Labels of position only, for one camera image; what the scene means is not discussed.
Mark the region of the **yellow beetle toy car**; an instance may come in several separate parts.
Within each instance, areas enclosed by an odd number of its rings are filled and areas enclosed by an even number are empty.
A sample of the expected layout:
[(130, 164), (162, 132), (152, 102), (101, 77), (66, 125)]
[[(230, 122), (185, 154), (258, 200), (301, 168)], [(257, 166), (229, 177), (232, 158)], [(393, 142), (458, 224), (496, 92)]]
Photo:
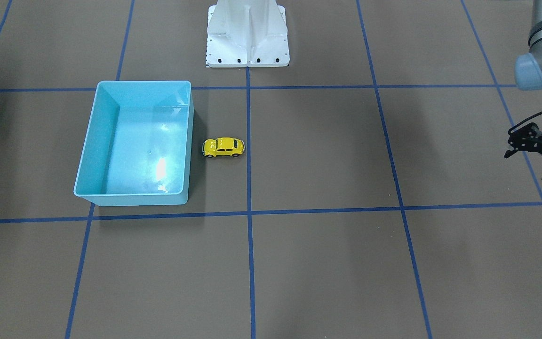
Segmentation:
[(202, 154), (204, 157), (239, 157), (245, 150), (244, 142), (241, 139), (234, 137), (207, 139), (202, 146)]

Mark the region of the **turquoise plastic bin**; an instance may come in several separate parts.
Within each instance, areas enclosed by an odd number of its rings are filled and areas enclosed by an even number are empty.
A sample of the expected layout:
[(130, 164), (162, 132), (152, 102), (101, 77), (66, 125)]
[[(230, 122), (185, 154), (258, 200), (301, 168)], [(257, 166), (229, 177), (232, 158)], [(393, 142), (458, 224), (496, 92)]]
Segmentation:
[(186, 204), (191, 90), (187, 80), (98, 83), (74, 195), (101, 207)]

